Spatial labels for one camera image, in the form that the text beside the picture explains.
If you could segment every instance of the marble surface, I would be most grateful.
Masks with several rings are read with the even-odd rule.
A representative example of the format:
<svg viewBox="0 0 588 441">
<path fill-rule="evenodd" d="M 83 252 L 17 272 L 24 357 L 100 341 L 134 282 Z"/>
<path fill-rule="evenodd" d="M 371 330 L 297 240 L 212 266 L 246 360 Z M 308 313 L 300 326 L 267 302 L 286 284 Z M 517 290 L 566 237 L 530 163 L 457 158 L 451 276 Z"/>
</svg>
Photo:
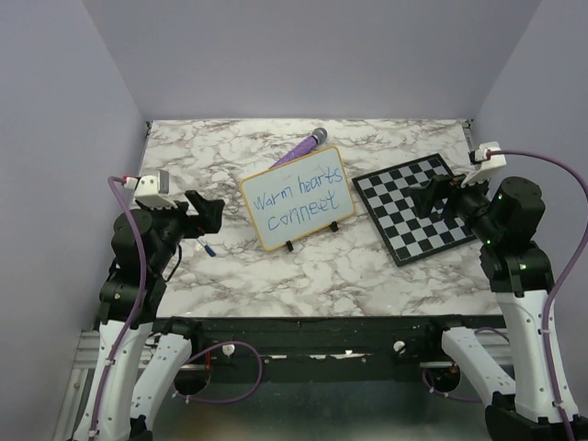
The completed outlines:
<svg viewBox="0 0 588 441">
<path fill-rule="evenodd" d="M 455 120 L 227 119 L 155 121 L 142 169 L 171 175 L 172 196 L 188 189 L 223 198 L 214 258 L 184 241 L 160 317 L 303 317 L 500 313 L 469 243 L 398 268 L 355 189 L 356 215 L 271 253 L 257 240 L 239 183 L 266 170 L 313 129 L 328 130 L 349 179 L 431 153 L 456 173 L 470 169 Z"/>
</svg>

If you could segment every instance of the chessboard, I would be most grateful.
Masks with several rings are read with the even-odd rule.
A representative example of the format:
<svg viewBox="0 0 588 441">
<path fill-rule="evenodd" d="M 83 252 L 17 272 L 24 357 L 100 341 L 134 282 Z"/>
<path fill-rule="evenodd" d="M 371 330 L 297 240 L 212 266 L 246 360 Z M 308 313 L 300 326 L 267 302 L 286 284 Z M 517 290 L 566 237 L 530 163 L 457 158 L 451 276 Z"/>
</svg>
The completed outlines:
<svg viewBox="0 0 588 441">
<path fill-rule="evenodd" d="M 461 219 L 441 217 L 445 199 L 435 204 L 428 218 L 417 217 L 408 187 L 426 185 L 434 175 L 453 175 L 438 153 L 353 179 L 397 266 L 475 239 Z"/>
</svg>

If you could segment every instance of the gray wall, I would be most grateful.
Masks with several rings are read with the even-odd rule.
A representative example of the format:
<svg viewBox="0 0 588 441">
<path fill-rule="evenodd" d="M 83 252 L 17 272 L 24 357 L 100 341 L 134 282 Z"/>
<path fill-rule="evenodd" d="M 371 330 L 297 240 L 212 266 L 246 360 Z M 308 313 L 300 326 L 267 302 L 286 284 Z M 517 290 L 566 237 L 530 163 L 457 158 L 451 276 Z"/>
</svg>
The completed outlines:
<svg viewBox="0 0 588 441">
<path fill-rule="evenodd" d="M 551 154 L 588 178 L 588 2 L 543 0 L 523 38 L 487 96 L 474 123 L 477 141 L 506 149 Z M 549 164 L 507 158 L 507 173 L 543 189 L 547 213 L 537 242 L 557 274 L 586 224 L 578 184 Z M 588 413 L 586 312 L 588 256 L 584 255 L 556 300 L 564 365 L 576 400 Z"/>
<path fill-rule="evenodd" d="M 151 119 L 472 118 L 539 0 L 85 0 Z"/>
<path fill-rule="evenodd" d="M 0 438 L 48 440 L 145 130 L 79 0 L 0 9 Z"/>
</svg>

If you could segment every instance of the whiteboard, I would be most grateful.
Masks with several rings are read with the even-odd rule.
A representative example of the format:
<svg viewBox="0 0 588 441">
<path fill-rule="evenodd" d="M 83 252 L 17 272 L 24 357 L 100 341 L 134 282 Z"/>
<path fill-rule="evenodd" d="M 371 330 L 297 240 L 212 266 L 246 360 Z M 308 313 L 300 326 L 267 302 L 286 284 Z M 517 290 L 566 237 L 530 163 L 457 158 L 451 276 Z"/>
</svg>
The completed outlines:
<svg viewBox="0 0 588 441">
<path fill-rule="evenodd" d="M 266 251 L 355 212 L 336 147 L 307 154 L 241 182 L 241 193 Z"/>
</svg>

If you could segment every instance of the screw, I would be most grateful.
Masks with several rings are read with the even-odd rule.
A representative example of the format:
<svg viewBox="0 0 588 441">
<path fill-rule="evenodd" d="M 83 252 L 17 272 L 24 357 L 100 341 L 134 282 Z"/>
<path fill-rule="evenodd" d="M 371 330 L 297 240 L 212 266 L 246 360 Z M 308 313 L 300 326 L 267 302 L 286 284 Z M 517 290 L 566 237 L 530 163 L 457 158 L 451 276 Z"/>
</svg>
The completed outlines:
<svg viewBox="0 0 588 441">
<path fill-rule="evenodd" d="M 235 352 L 235 345 L 225 345 L 222 347 L 222 353 L 225 356 L 232 356 Z"/>
<path fill-rule="evenodd" d="M 406 352 L 406 344 L 402 341 L 399 340 L 398 342 L 394 342 L 394 352 L 396 352 L 399 355 L 402 355 Z"/>
</svg>

